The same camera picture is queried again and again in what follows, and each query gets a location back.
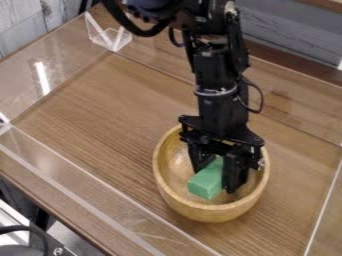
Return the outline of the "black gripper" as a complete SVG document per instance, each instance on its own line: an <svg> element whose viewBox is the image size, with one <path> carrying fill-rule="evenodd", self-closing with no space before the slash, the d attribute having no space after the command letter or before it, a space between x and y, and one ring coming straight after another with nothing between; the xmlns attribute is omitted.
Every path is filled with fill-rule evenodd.
<svg viewBox="0 0 342 256"><path fill-rule="evenodd" d="M259 169L264 140L247 127L248 90L197 95L199 115L181 115L180 140L187 143L193 172L223 157L222 187L232 194Z"/></svg>

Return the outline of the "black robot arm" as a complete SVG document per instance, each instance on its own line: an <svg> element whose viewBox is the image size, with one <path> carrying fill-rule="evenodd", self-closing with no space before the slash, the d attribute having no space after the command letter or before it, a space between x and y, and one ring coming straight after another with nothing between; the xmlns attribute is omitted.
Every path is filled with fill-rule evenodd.
<svg viewBox="0 0 342 256"><path fill-rule="evenodd" d="M247 182L251 169L262 166L264 140L247 126L246 78L250 52L246 47L240 10L235 0L101 0L116 22L136 36L153 37L179 31L175 46L185 50L195 76L196 116L179 117L180 140L187 144L191 165L203 170L223 159L220 184L232 193Z"/></svg>

